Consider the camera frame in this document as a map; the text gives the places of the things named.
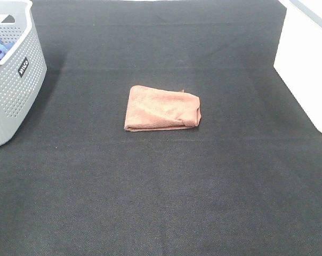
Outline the white storage bin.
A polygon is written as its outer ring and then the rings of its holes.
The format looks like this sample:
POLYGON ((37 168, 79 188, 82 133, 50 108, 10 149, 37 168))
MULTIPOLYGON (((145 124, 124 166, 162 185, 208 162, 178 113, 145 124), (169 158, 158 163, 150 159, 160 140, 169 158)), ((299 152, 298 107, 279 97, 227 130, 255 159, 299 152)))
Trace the white storage bin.
POLYGON ((322 133, 322 1, 283 1, 286 7, 274 68, 322 133))

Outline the grey perforated laundry basket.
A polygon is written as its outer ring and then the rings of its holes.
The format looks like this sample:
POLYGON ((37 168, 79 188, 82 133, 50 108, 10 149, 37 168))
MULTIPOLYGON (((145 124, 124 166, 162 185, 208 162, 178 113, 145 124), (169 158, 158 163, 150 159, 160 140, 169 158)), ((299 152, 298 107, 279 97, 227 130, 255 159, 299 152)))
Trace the grey perforated laundry basket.
POLYGON ((0 40, 13 46, 0 61, 0 146, 12 139, 43 84, 47 66, 32 1, 0 1, 0 40))

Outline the brown microfiber towel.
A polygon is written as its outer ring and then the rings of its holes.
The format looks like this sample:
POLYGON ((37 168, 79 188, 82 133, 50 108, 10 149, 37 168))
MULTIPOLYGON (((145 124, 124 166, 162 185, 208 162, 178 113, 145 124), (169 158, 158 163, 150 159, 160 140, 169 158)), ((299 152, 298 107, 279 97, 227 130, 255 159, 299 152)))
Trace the brown microfiber towel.
POLYGON ((124 130, 190 129, 199 125, 201 117, 198 96, 135 85, 128 97, 124 130))

